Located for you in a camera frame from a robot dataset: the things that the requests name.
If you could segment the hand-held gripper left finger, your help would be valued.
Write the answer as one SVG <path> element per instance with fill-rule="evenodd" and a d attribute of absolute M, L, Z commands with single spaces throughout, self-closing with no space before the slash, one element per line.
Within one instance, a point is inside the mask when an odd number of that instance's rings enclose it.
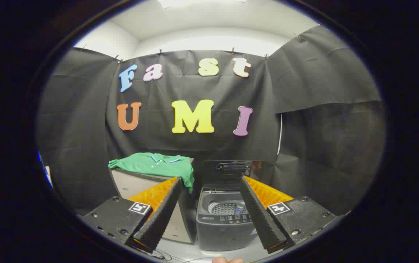
<path fill-rule="evenodd" d="M 171 178 L 132 198 L 114 196 L 80 217 L 104 237 L 152 253 L 167 228 L 182 190 L 182 179 Z"/>

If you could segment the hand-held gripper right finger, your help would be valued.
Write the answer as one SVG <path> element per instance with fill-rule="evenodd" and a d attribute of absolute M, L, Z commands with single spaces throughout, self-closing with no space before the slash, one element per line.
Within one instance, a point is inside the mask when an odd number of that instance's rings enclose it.
<path fill-rule="evenodd" d="M 308 241 L 337 220 L 334 213 L 308 196 L 294 198 L 245 175 L 239 188 L 268 253 Z"/>

